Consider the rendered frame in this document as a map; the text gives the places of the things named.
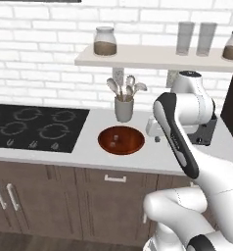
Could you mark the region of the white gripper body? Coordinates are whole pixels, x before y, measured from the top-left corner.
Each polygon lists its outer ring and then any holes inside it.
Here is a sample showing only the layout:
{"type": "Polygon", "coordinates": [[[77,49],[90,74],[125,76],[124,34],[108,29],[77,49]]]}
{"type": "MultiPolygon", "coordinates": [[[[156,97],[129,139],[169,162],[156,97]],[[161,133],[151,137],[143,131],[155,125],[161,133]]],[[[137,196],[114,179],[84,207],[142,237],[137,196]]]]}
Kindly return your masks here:
{"type": "Polygon", "coordinates": [[[146,133],[150,137],[163,136],[163,130],[157,120],[151,116],[146,125],[146,133]]]}

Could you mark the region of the brown round bowl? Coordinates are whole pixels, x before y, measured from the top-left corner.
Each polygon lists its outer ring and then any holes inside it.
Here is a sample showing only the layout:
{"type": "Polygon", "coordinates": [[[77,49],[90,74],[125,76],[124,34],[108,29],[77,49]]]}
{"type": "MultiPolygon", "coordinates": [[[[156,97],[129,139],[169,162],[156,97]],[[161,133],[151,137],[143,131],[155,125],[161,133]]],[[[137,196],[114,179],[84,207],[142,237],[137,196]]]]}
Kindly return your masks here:
{"type": "Polygon", "coordinates": [[[115,155],[129,155],[139,151],[144,143],[145,137],[138,129],[130,126],[116,125],[111,126],[98,135],[99,145],[107,152],[115,155]],[[113,140],[113,136],[117,134],[118,140],[113,140]],[[110,143],[114,141],[116,147],[110,147],[110,143]]]}

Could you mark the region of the grey utensil pot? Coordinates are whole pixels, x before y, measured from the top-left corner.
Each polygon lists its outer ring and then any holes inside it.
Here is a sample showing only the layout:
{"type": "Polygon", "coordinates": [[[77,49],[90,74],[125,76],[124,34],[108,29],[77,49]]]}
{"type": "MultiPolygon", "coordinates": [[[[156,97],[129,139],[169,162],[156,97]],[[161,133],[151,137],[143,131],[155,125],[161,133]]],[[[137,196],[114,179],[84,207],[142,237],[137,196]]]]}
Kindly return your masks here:
{"type": "Polygon", "coordinates": [[[121,123],[127,123],[131,120],[133,115],[134,100],[119,101],[115,98],[115,114],[116,120],[121,123]]]}

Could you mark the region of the pale ladle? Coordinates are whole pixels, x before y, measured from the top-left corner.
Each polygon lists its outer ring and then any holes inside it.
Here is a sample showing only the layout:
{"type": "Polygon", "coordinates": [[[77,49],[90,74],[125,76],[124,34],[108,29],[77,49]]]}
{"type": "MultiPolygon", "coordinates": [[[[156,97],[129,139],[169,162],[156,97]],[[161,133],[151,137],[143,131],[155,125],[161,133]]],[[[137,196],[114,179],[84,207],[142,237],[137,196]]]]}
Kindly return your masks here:
{"type": "Polygon", "coordinates": [[[145,83],[142,82],[138,82],[134,85],[134,93],[136,93],[139,90],[143,90],[146,91],[147,90],[147,86],[145,83]]]}

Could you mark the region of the small pale spoon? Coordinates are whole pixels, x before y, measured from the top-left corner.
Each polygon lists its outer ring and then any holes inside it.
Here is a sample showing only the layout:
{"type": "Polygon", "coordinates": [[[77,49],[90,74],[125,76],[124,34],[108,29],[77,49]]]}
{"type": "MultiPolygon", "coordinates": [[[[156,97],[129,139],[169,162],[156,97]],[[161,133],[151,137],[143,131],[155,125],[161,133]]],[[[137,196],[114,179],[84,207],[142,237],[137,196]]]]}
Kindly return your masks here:
{"type": "Polygon", "coordinates": [[[130,85],[126,86],[126,98],[125,101],[130,101],[133,96],[133,89],[130,85]]]}

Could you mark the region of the black small appliance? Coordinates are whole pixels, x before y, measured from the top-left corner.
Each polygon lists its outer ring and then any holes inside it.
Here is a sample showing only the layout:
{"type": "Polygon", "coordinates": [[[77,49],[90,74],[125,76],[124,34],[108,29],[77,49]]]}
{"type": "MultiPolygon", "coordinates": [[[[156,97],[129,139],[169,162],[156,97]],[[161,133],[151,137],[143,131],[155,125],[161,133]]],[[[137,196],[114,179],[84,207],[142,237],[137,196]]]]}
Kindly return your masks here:
{"type": "Polygon", "coordinates": [[[212,116],[208,123],[199,125],[194,133],[188,133],[191,143],[195,145],[210,146],[216,123],[217,116],[212,116]]]}

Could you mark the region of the large pale spoon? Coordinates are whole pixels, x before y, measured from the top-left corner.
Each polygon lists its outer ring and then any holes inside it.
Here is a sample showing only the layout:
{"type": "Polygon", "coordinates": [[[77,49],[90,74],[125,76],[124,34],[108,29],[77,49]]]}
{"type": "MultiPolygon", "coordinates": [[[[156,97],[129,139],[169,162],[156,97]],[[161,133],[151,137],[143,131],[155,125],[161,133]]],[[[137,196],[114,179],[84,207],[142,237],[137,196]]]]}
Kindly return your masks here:
{"type": "Polygon", "coordinates": [[[117,89],[117,84],[111,77],[107,79],[107,85],[111,89],[111,91],[116,94],[117,99],[120,99],[120,95],[117,89]]]}

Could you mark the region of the brown drawer front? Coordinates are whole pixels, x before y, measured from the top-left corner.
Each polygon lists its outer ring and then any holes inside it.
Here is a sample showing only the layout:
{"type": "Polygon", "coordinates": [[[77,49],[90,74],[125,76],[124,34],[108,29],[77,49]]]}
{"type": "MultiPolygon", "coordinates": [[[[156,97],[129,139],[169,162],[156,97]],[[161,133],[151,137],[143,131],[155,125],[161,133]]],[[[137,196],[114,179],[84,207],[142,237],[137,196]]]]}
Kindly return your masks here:
{"type": "Polygon", "coordinates": [[[85,182],[91,188],[108,193],[137,193],[145,189],[146,183],[146,176],[144,174],[123,171],[87,169],[84,172],[84,178],[85,182]],[[127,181],[125,183],[104,181],[105,175],[110,177],[126,176],[127,181]]]}

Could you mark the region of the black hob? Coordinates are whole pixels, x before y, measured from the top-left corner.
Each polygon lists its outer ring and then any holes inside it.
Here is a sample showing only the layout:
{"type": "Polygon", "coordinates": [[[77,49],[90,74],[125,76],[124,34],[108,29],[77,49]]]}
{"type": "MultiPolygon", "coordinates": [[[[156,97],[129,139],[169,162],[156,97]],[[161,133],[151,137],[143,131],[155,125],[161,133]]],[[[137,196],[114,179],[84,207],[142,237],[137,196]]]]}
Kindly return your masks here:
{"type": "Polygon", "coordinates": [[[0,148],[71,153],[88,109],[0,104],[0,148]]]}

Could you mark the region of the dark range hood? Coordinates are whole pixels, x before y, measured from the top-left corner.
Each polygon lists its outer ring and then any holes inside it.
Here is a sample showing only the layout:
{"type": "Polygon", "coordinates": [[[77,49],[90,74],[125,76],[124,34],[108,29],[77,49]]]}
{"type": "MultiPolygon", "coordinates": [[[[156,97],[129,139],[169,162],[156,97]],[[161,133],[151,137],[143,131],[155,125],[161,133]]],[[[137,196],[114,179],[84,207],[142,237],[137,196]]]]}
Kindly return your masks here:
{"type": "Polygon", "coordinates": [[[44,2],[44,3],[82,3],[82,0],[19,0],[23,2],[44,2]]]}

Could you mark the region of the white wall shelf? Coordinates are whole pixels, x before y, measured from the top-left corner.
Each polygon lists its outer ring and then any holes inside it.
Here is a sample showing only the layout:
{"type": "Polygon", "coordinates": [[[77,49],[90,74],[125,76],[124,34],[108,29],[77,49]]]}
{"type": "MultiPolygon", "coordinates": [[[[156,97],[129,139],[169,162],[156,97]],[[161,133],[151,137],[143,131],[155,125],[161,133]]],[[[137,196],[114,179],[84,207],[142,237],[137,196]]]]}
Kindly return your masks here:
{"type": "Polygon", "coordinates": [[[74,59],[76,66],[182,70],[197,72],[233,73],[233,61],[221,58],[222,50],[212,48],[207,56],[197,56],[191,48],[187,56],[177,55],[172,46],[119,45],[113,56],[94,54],[93,46],[87,46],[74,59]]]}

